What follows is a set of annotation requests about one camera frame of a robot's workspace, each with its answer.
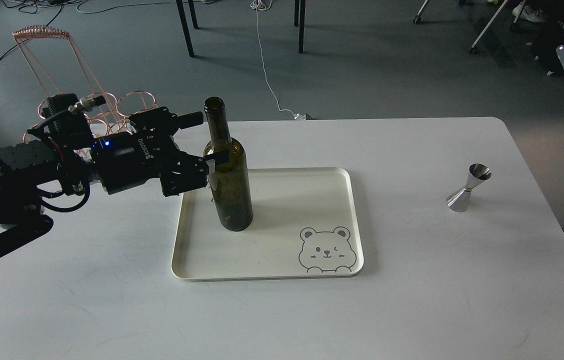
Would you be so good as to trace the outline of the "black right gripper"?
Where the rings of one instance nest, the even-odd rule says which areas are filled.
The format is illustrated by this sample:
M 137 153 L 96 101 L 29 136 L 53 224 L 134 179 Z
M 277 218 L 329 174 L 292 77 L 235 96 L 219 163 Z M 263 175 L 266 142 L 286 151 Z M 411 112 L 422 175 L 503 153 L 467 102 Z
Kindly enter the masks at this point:
M 180 150 L 163 129 L 170 110 L 157 107 L 129 117 L 133 133 L 99 137 L 90 150 L 93 169 L 108 194 L 141 186 L 158 178 L 165 197 L 178 196 L 207 186 L 209 173 L 195 173 L 197 155 Z

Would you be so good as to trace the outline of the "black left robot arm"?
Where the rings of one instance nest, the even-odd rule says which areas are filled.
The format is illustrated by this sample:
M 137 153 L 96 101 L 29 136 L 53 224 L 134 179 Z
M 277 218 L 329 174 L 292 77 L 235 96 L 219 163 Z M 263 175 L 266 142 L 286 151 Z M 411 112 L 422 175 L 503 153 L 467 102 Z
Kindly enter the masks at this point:
M 94 137 L 84 129 L 44 131 L 54 121 L 80 120 L 68 111 L 28 132 L 36 141 L 0 148 L 0 258 L 47 234 L 54 222 L 44 209 L 69 213 L 83 207 L 92 184 L 116 194 L 159 179 L 167 198 L 207 186 L 229 152 L 197 156 L 174 142 L 179 130 L 202 125 L 202 112 L 177 116 L 166 107 L 131 117 L 132 133 Z

